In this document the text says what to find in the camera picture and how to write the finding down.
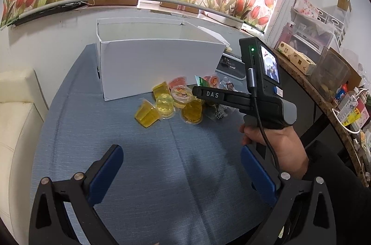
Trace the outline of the person's right hand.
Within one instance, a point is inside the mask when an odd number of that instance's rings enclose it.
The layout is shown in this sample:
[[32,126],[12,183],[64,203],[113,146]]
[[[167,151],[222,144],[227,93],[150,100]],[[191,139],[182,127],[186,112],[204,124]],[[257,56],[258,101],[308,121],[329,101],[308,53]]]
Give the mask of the person's right hand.
[[[240,132],[244,134],[244,145],[253,141],[265,145],[259,127],[242,124]],[[309,158],[294,128],[288,126],[282,130],[265,129],[265,134],[277,155],[281,170],[295,179],[302,179],[307,172]]]

